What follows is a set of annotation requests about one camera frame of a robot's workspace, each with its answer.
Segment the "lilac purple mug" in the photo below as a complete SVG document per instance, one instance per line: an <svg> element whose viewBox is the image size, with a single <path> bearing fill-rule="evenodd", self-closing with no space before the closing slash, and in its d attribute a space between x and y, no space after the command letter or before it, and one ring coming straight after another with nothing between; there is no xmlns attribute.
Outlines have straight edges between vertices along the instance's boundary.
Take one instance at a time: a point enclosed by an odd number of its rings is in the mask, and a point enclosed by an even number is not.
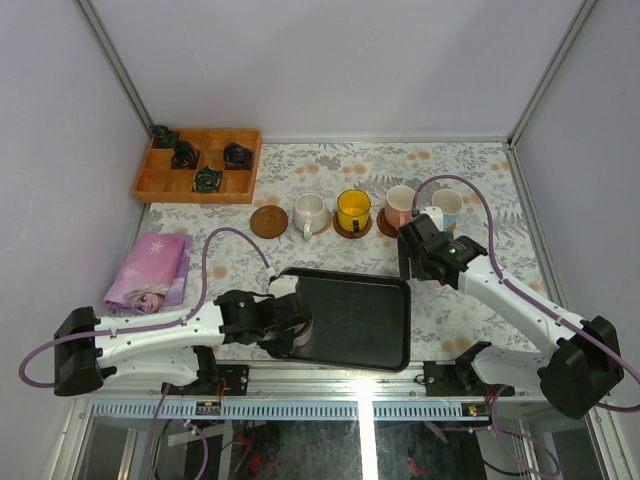
<svg viewBox="0 0 640 480"><path fill-rule="evenodd" d="M309 319L303 326L301 326L294 335L293 346L300 348L306 345L313 334L313 320Z"/></svg>

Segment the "dark wooden coaster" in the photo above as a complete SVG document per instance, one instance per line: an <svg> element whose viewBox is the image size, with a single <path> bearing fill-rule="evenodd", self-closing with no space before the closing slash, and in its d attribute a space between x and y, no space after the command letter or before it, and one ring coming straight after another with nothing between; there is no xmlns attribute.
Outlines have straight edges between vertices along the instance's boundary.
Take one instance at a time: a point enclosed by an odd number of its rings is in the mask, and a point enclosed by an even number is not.
<svg viewBox="0 0 640 480"><path fill-rule="evenodd" d="M250 229L263 239L275 239L281 236L288 227L288 215L279 206L265 205L251 215Z"/></svg>
<svg viewBox="0 0 640 480"><path fill-rule="evenodd" d="M382 234L390 238L397 238L399 236L399 231L397 228L393 227L386 219L385 209L382 208L379 210L376 217L377 227Z"/></svg>
<svg viewBox="0 0 640 480"><path fill-rule="evenodd" d="M354 232L351 232L351 231L348 231L348 230L342 228L340 226L337 218L333 219L332 225L333 225L333 228L336 231L336 233L338 235L340 235L341 237L346 238L346 239L350 239L350 240L355 240L355 239L359 239L359 238L364 237L371 230L372 221L368 220L366 225L364 226L364 228L361 229L357 233L354 233Z"/></svg>

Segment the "pink mug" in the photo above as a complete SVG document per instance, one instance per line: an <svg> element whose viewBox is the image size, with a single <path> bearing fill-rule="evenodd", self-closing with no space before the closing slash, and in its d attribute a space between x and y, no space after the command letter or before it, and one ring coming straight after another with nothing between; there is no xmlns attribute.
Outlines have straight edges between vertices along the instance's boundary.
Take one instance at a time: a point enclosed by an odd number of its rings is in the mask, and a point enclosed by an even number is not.
<svg viewBox="0 0 640 480"><path fill-rule="evenodd" d="M397 185L386 194L384 214L393 228L399 229L412 218L412 205L415 191L408 186Z"/></svg>

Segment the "light blue mug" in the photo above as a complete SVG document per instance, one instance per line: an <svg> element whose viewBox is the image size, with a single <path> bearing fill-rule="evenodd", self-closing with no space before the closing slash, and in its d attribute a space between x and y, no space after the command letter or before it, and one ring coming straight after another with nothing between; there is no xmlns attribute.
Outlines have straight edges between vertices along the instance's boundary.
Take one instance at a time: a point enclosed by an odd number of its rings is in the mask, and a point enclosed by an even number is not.
<svg viewBox="0 0 640 480"><path fill-rule="evenodd" d="M460 212L463 209L462 197L451 189L437 190L431 198L432 205L438 207L443 213L443 227L454 231Z"/></svg>

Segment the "yellow enamel mug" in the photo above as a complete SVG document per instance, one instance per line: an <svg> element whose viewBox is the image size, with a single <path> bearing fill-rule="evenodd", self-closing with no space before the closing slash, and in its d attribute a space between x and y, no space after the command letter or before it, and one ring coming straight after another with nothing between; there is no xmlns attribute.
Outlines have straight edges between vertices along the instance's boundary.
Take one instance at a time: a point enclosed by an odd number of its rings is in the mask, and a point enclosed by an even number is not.
<svg viewBox="0 0 640 480"><path fill-rule="evenodd" d="M359 232L371 220L370 197L357 189L342 192L337 199L335 218L342 228Z"/></svg>

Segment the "black serving tray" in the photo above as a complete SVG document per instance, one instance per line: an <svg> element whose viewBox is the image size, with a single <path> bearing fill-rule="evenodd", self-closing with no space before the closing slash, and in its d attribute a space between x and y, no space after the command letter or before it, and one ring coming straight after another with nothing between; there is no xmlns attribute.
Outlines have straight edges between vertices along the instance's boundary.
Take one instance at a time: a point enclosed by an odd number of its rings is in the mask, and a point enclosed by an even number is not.
<svg viewBox="0 0 640 480"><path fill-rule="evenodd" d="M343 368L400 372L410 361L411 289L399 278L290 267L313 325L285 358Z"/></svg>

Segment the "woven rattan coaster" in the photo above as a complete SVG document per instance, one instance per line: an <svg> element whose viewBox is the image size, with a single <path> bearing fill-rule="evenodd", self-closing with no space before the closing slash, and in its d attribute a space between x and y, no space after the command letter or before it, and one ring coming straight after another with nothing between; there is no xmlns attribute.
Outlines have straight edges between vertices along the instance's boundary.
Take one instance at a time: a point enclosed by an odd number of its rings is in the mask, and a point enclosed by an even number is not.
<svg viewBox="0 0 640 480"><path fill-rule="evenodd" d="M332 223L332 215L322 215L312 218L310 231L312 235L321 235L324 233Z"/></svg>

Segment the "cream white mug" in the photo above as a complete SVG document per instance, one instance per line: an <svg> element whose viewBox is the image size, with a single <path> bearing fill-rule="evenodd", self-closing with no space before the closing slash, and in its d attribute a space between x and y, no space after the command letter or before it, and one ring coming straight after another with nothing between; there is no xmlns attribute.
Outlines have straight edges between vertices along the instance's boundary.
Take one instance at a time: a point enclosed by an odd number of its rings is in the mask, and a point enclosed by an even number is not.
<svg viewBox="0 0 640 480"><path fill-rule="evenodd" d="M322 197L316 194L299 196L294 204L293 223L302 233L303 239L309 241L320 232L329 220L329 210Z"/></svg>

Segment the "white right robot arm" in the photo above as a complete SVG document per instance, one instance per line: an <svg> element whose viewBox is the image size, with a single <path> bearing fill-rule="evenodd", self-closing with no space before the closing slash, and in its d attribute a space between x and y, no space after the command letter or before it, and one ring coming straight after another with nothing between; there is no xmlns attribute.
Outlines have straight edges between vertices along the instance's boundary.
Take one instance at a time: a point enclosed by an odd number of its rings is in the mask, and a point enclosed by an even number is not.
<svg viewBox="0 0 640 480"><path fill-rule="evenodd" d="M458 387L478 394L490 384L538 391L560 413L582 418L618 385L618 337L601 316L587 321L539 296L467 236L438 229L426 214L399 230L401 272L470 296L519 330L535 351L482 347L456 369Z"/></svg>

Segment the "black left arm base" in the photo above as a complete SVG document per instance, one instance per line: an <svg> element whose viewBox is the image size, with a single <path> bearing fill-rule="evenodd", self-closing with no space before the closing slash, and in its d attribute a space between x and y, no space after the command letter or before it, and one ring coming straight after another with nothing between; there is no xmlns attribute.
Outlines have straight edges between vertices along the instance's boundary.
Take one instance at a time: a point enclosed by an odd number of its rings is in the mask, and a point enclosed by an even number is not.
<svg viewBox="0 0 640 480"><path fill-rule="evenodd" d="M249 384L249 366L244 364L221 364L213 370L198 374L196 379L184 386L163 382L160 390L168 389L169 395L206 396L216 398L244 397Z"/></svg>

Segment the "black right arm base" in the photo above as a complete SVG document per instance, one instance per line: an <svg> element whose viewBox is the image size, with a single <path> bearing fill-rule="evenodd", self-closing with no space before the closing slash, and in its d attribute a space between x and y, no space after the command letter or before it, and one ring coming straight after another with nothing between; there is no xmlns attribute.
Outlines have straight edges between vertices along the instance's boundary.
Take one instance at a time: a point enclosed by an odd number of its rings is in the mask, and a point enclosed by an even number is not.
<svg viewBox="0 0 640 480"><path fill-rule="evenodd" d="M486 383L472 367L472 361L487 347L472 347L453 362L424 361L422 384L428 397L488 397L499 388L498 384Z"/></svg>

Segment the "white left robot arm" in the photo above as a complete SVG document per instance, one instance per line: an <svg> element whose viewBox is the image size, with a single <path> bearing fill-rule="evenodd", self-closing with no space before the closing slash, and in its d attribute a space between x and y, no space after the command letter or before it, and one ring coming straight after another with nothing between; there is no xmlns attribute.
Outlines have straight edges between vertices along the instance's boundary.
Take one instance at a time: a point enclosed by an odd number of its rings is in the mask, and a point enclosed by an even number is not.
<svg viewBox="0 0 640 480"><path fill-rule="evenodd" d="M142 390L171 384L197 394L219 381L213 347L252 345L286 356L308 339L312 316L302 295L231 290L194 310L135 318L73 310L54 334L54 393Z"/></svg>

